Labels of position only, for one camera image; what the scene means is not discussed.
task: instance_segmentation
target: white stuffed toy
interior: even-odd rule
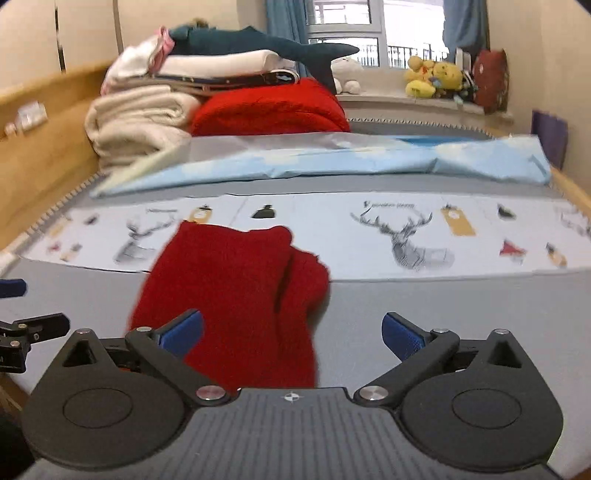
[[[361,85],[358,82],[359,74],[363,71],[361,64],[351,57],[343,57],[332,61],[330,66],[335,77],[336,93],[352,93],[359,95]]]

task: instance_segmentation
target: wooden bed rail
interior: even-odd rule
[[[96,173],[98,159],[86,138],[84,118],[107,67],[60,73],[0,95],[0,249]],[[6,123],[35,100],[46,107],[48,121],[7,138]]]

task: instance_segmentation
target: red blanket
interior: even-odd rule
[[[339,101],[314,79],[220,93],[197,110],[191,134],[278,135],[350,132]]]
[[[329,275],[291,246],[285,227],[238,232],[183,222],[146,280],[130,328],[158,328],[188,309],[204,319],[185,362],[229,391],[308,388],[316,362],[308,314]]]

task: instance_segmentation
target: metal screw head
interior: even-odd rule
[[[359,390],[359,395],[365,400],[383,400],[388,396],[388,390],[378,385],[369,385]]]
[[[219,385],[205,385],[197,390],[197,396],[201,400],[219,400],[226,394],[226,391]]]

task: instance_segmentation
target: folded blanket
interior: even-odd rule
[[[279,69],[293,69],[295,62],[282,59],[271,50],[255,50],[230,55],[170,55],[160,75],[214,78],[237,77]]]
[[[112,121],[153,122],[182,128],[192,119],[201,102],[169,86],[155,85],[111,93],[90,104],[85,128],[91,141]]]
[[[107,70],[100,94],[111,92],[114,84],[128,77],[158,72],[173,47],[174,40],[165,27],[138,46],[127,47]]]
[[[339,101],[314,79],[220,93],[196,112],[191,126],[194,136],[349,131]]]
[[[314,387],[307,316],[326,296],[329,275],[290,244],[281,226],[238,232],[183,222],[142,288],[130,329],[197,309],[204,334],[185,363],[229,391]]]
[[[148,121],[112,121],[93,136],[102,172],[131,165],[146,155],[174,148],[191,137],[186,131]]]

